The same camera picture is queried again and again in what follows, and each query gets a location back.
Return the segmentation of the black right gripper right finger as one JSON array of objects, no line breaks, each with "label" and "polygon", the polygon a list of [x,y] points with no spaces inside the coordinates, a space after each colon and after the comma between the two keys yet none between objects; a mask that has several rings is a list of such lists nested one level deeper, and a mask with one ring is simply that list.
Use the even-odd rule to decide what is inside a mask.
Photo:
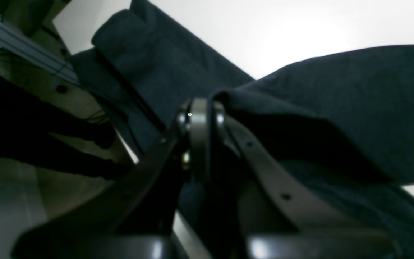
[{"label": "black right gripper right finger", "polygon": [[398,242],[337,210],[281,167],[255,135],[212,105],[211,125],[249,171],[238,198],[247,259],[400,259]]}]

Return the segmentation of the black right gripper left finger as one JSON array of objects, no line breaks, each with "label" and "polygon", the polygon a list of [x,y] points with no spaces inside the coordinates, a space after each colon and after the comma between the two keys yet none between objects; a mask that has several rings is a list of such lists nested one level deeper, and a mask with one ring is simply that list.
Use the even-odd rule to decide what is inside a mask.
[{"label": "black right gripper left finger", "polygon": [[174,124],[120,181],[23,233],[14,259],[179,259],[173,224],[184,182],[202,180],[206,99],[187,101]]}]

